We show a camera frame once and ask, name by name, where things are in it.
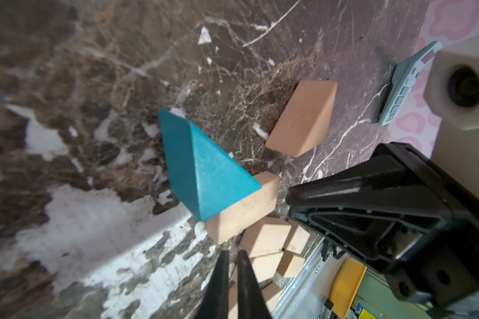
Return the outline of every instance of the marble surface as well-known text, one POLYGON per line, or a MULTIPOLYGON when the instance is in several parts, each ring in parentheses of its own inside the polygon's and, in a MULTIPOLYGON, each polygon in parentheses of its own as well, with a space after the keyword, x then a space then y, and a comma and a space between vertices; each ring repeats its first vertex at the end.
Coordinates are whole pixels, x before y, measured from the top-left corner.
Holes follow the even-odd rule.
POLYGON ((290 186, 382 140, 391 71, 427 6, 0 1, 0 318, 192 317, 217 252, 234 260, 240 237, 215 246, 170 193, 157 110, 250 174, 279 174, 271 215, 285 216, 290 186), (292 159, 263 145, 302 79, 338 90, 328 140, 292 159))

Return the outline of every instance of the teal wooden block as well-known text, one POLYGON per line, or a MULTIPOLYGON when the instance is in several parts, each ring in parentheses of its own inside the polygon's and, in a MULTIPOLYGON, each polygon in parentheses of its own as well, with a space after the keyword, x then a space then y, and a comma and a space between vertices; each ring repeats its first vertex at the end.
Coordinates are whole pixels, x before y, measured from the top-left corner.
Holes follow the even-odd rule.
POLYGON ((172 192, 200 221, 261 189, 193 123, 164 109, 158 117, 172 192))

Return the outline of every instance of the wooden cube block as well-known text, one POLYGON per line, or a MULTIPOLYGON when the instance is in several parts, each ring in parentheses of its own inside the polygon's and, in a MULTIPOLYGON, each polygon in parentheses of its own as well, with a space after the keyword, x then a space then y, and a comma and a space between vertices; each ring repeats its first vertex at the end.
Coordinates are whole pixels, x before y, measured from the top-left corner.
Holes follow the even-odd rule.
POLYGON ((238 318, 238 284, 234 283, 229 288, 229 314, 228 319, 238 318))
POLYGON ((307 239, 311 236, 311 234, 307 232, 307 230, 303 229, 303 227, 298 225, 295 221, 287 220, 287 222, 291 225, 291 231, 289 232, 283 247, 285 250, 289 250, 290 252, 301 254, 305 244, 307 243, 307 239))
POLYGON ((303 80, 298 83, 266 147, 298 157, 325 142, 336 91, 337 82, 334 81, 303 80))
MULTIPOLYGON (((271 283, 262 291, 262 297, 265 299, 266 308, 269 312, 272 312, 277 307, 278 300, 282 294, 280 289, 275 283, 271 283)), ((238 318, 238 284, 234 283, 229 288, 229 314, 228 319, 238 318)))
POLYGON ((245 230, 238 247, 249 257, 276 253, 282 250, 290 230, 291 225, 283 219, 263 217, 245 230))
POLYGON ((266 301, 266 307, 268 311, 271 313, 277 307, 278 300, 282 294, 282 289, 277 286, 274 282, 266 286, 262 291, 262 297, 266 301))
POLYGON ((206 231, 218 245, 268 215, 277 203, 280 177, 264 171, 254 176, 262 188, 206 221, 206 231))
POLYGON ((296 277, 300 273, 304 262, 305 258, 302 256, 295 254, 294 252, 284 250, 284 255, 280 260, 277 272, 282 277, 296 277))
MULTIPOLYGON (((273 277, 277 271, 277 266, 282 259, 284 252, 277 252, 268 255, 257 256, 250 258, 250 264, 254 270, 255 277, 257 282, 262 282, 264 280, 270 279, 273 277)), ((238 267, 232 272, 232 280, 238 282, 238 267)))

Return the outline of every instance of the black plastic bracket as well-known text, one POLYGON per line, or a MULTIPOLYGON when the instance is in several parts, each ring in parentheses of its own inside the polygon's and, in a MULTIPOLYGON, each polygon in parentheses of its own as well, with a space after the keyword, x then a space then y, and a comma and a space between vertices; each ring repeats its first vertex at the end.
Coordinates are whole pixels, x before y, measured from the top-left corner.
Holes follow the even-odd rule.
POLYGON ((479 200, 409 144, 291 187, 289 217, 386 275, 429 315, 479 313, 479 200))

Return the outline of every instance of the natural wooden block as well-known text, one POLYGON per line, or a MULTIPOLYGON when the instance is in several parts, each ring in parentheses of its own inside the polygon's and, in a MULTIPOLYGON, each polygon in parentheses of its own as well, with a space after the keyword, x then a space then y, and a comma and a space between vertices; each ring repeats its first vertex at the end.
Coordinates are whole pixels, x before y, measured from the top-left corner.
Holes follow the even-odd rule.
POLYGON ((262 291, 262 297, 266 301, 266 308, 271 313, 277 307, 278 300, 282 294, 282 289, 277 286, 274 282, 266 286, 262 291))
MULTIPOLYGON (((282 259, 284 252, 277 252, 273 254, 257 256, 250 258, 250 264, 254 270, 255 277, 257 282, 262 282, 264 280, 270 279, 273 277, 277 271, 277 266, 282 259)), ((238 266, 232 272, 232 280, 238 282, 238 266)))
POLYGON ((238 247, 249 257, 276 253, 282 250, 290 230, 291 225, 283 219, 263 217, 245 230, 238 247))
POLYGON ((275 210, 280 177, 264 171, 254 178, 262 188, 206 221, 206 231, 218 245, 275 210))
POLYGON ((229 314, 228 319, 238 318, 238 284, 234 283, 229 288, 229 314))
POLYGON ((300 273, 304 262, 305 258, 302 256, 295 254, 294 252, 284 250, 284 255, 280 260, 277 272, 282 277, 296 277, 300 273))
POLYGON ((298 83, 265 146, 298 157, 325 142, 336 91, 334 81, 298 83))
POLYGON ((289 232, 283 247, 285 250, 289 250, 290 252, 301 254, 305 244, 307 243, 307 239, 311 236, 311 234, 303 229, 303 227, 298 225, 295 221, 287 220, 287 222, 291 225, 291 231, 289 232))
MULTIPOLYGON (((265 299, 266 308, 269 312, 272 312, 277 307, 278 300, 282 294, 280 289, 275 283, 271 283, 262 291, 262 297, 265 299)), ((229 314, 228 319, 238 318, 238 284, 234 283, 229 288, 229 314)))

